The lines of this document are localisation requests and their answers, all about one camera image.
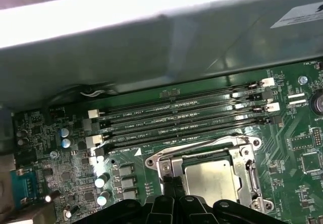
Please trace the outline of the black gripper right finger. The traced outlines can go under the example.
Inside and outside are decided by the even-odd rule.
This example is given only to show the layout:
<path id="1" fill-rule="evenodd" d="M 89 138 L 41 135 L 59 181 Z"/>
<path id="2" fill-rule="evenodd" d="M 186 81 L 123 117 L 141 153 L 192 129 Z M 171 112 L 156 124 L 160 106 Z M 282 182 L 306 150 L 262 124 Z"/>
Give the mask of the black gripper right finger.
<path id="1" fill-rule="evenodd" d="M 181 177 L 176 177 L 176 197 L 185 223 L 282 223 L 281 220 L 230 200 L 219 200 L 212 207 L 186 195 Z"/>

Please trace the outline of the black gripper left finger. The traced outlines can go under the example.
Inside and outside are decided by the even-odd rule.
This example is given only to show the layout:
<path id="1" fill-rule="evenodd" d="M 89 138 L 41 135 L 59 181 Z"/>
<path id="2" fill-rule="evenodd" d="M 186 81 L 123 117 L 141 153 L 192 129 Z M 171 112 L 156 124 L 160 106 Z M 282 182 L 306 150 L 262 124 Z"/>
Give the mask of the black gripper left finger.
<path id="1" fill-rule="evenodd" d="M 163 177 L 164 194 L 144 205 L 125 199 L 84 219 L 85 223 L 173 223 L 177 178 Z"/>

